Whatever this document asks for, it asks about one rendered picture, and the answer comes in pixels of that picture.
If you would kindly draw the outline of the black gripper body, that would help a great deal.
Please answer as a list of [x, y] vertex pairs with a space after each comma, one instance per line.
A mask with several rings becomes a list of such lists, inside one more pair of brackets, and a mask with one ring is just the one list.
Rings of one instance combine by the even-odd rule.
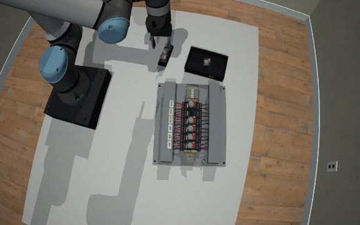
[[[151, 8], [146, 5], [146, 28], [151, 36], [169, 37], [172, 33], [171, 8], [169, 3], [160, 8]], [[153, 17], [154, 16], [154, 17]], [[152, 22], [152, 23], [151, 23]]]

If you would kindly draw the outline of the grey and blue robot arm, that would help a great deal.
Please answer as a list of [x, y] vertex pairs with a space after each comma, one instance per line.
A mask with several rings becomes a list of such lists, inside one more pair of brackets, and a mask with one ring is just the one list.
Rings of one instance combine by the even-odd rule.
[[0, 0], [0, 4], [27, 11], [45, 31], [50, 47], [40, 57], [39, 72], [64, 104], [75, 106], [85, 100], [91, 86], [75, 66], [82, 26], [97, 30], [104, 43], [119, 43], [127, 36], [133, 3], [139, 1], [161, 8], [170, 0]]

